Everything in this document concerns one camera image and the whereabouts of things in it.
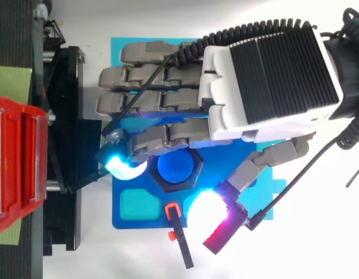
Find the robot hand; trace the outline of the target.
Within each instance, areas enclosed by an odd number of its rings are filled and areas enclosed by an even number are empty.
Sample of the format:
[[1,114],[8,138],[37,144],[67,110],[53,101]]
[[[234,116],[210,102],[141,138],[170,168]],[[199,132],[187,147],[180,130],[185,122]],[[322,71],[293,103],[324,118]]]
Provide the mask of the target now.
[[274,141],[214,188],[226,216],[204,239],[212,253],[265,216],[249,217],[239,195],[266,167],[305,156],[317,123],[344,98],[323,41],[298,20],[237,26],[178,46],[128,44],[99,86],[106,93],[96,110],[112,118],[102,134],[134,169],[182,149]]

